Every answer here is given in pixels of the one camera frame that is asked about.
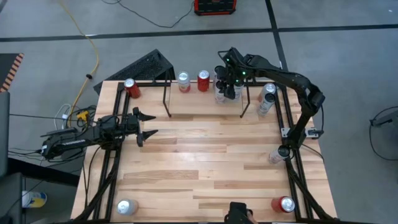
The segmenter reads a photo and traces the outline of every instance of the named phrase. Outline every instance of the yellow cable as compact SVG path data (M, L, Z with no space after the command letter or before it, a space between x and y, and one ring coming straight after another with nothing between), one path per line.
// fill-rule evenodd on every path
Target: yellow cable
M99 55L98 55L98 49L95 47L94 42L93 42L89 37L87 37L86 34L84 34L84 33L81 31L81 29L79 28L79 25L77 24L75 18L73 18L73 16L70 14L69 10L68 10L68 9L65 7L65 5L63 4L62 0L60 0L59 3L60 3L60 5L63 7L63 10L65 10L65 12L67 12L67 14L70 16L70 18L72 19L72 21L73 21L73 23L75 24L76 28L79 30L79 33L80 33L83 37L86 37L86 39L90 41L90 43L92 44L92 46L93 46L93 48L94 48L94 52L95 52L95 55L96 55L96 63L95 63L94 68L93 68L92 71L90 72L90 75L93 76L93 74L95 73L95 71L96 71L97 68L98 68L98 64L99 64L99 61L100 61L100 57L99 57ZM76 104L77 104L77 101L79 100L81 94L83 93L83 90L85 89L88 80L89 80L89 79L86 78L85 82L83 83L83 85L82 85L81 88L80 88L79 94L76 96L75 102L73 102L73 104L72 104L72 108L70 109L70 114L69 114L69 115L70 115L70 118L72 117L73 110L75 109L75 106L76 106Z

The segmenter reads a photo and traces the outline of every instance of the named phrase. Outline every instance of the white can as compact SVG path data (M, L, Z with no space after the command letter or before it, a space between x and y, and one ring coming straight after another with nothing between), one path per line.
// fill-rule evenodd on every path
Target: white can
M275 95L272 93L267 93L265 97L262 99L259 109L257 110L258 115L260 116L265 116L269 109L274 105L275 103Z
M261 102L264 99L267 93L275 94L276 86L273 83L267 83L262 87L262 90L259 94L258 101Z
M183 93L190 91L191 83L189 79L189 74L187 72L182 71L178 74L178 87Z
M46 201L47 195L43 192L22 191L22 208L40 208Z
M235 99L233 100L234 102L239 101L240 98L242 98L242 90L243 90L243 81L236 83L234 85L234 91L235 91Z
M269 154L268 161L270 164L277 164L278 162L286 159L290 151L285 147L279 147Z
M224 93L222 92L220 93L220 90L221 90L221 81L217 81L214 89L216 103L224 103L225 101Z
M138 203L135 200L122 199L118 203L117 210L120 215L132 215L136 212L137 208Z

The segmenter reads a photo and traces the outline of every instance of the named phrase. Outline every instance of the white cable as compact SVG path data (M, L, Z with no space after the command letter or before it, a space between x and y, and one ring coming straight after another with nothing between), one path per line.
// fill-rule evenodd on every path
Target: white cable
M72 106L71 106L70 104L68 104L68 103L65 103L65 104L62 105L61 108L58 110L57 114L55 115L55 118L58 117L58 115L60 114L61 110L62 110L64 107L66 107L66 106L67 106L68 108L67 108L67 110L65 111L65 114L68 114L68 112L70 111L70 109L72 108ZM57 120L56 120L56 119L54 119L54 126L55 126L55 130L58 130L58 127L57 127Z

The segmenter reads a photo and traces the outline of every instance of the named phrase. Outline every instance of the can lid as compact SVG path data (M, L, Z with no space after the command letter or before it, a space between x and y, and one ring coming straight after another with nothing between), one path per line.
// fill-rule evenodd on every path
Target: can lid
M202 70L199 72L199 78L208 78L209 77L209 72L206 70Z
M180 74L178 75L178 79L181 81L185 81L189 78L188 73L186 72L180 72Z
M275 96L272 93L267 93L264 98L270 103L275 102Z
M290 154L290 151L287 148L281 146L278 148L278 153L280 156L288 157Z
M293 199L290 197L284 197L282 201L280 202L280 206L286 211L286 212L291 212L294 210L295 204Z
M127 201L127 200L121 200L119 203L118 203L118 213L120 213L120 214L124 214L124 213L127 213L128 211L129 211L129 209L130 209L130 202L129 201Z
M126 79L126 81L124 81L124 87L132 87L135 84L135 81L132 78L128 78Z
M270 93L275 93L276 87L273 83L267 83L266 84L266 90Z

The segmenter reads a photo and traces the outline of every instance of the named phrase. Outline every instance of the black metal leg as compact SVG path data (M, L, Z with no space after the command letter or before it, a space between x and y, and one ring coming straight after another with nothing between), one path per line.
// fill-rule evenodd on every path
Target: black metal leg
M244 108L243 113L239 116L241 118L243 118L243 115L246 113L246 110L248 110L248 107L250 105L250 91L249 91L249 85L248 85L248 80L247 79L246 79L246 91L248 92L248 104Z
M164 108L166 109L167 115L169 116L169 118L171 118L172 115L170 114L169 109L167 108L167 105L166 105L166 90L167 90L168 80L169 80L169 71L166 72L166 78L164 79L163 105L164 105Z

